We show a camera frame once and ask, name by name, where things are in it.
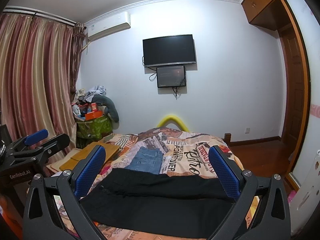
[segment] white wall-mounted air conditioner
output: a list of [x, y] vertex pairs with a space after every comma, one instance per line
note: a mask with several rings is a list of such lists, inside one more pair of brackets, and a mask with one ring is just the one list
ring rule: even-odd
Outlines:
[[128, 12], [122, 12], [90, 25], [88, 27], [88, 39], [94, 41], [101, 37], [130, 28], [130, 14]]

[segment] patterned bedspread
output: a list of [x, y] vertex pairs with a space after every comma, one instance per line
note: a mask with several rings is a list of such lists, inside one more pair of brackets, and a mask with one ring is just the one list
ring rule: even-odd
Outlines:
[[[220, 149], [234, 160], [238, 166], [243, 169], [239, 159], [233, 155], [227, 145], [221, 138], [208, 134], [199, 134], [183, 132], [167, 127], [154, 128], [138, 135], [134, 134], [111, 134], [101, 140], [104, 143], [119, 145], [120, 149], [113, 160], [107, 162], [102, 168], [100, 174], [95, 179], [91, 189], [104, 179], [113, 168], [124, 168], [130, 164], [140, 147], [148, 149], [159, 148], [163, 154], [163, 163], [160, 173], [166, 173], [169, 176], [194, 175], [197, 174], [203, 178], [216, 178], [212, 166], [208, 160], [209, 148], [218, 145]], [[63, 222], [70, 233], [76, 235], [76, 232], [64, 210], [60, 197], [56, 197], [56, 203]], [[257, 207], [257, 197], [252, 203], [251, 211], [248, 212], [246, 221], [249, 225], [252, 216]], [[161, 236], [138, 232], [128, 229], [113, 228], [96, 223], [108, 240], [178, 240], [182, 238]]]

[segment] screw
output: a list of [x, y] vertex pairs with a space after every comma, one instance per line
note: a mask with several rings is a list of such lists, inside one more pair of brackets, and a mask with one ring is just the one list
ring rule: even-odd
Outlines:
[[65, 170], [62, 174], [67, 177], [71, 174], [71, 170]]
[[274, 177], [276, 180], [281, 180], [281, 177], [280, 177], [279, 174], [275, 174], [275, 175], [273, 175], [273, 177]]
[[38, 174], [34, 175], [33, 178], [34, 178], [34, 179], [40, 179], [40, 178], [41, 178], [41, 175], [38, 173]]
[[244, 174], [245, 176], [247, 176], [247, 177], [250, 177], [250, 176], [252, 175], [252, 172], [249, 171], [249, 170], [244, 170], [244, 171], [243, 171], [243, 174]]

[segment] blue gripper pad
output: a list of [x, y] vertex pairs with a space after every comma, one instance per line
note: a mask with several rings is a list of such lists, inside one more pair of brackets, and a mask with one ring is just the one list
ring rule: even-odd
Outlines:
[[209, 149], [209, 162], [227, 196], [237, 200], [240, 196], [239, 181], [214, 147]]
[[75, 196], [77, 199], [87, 195], [105, 160], [106, 151], [100, 146], [76, 179]]
[[48, 137], [49, 133], [46, 129], [42, 129], [39, 132], [35, 132], [34, 134], [31, 134], [26, 137], [24, 140], [25, 146], [31, 146], [36, 144], [37, 142], [40, 142]]

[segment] flat screen tv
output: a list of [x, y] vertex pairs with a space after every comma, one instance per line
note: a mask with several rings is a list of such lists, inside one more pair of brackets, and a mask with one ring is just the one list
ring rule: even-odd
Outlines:
[[143, 40], [144, 66], [196, 63], [193, 36], [176, 35]]
[[159, 88], [185, 87], [186, 70], [184, 66], [157, 67], [157, 82]]

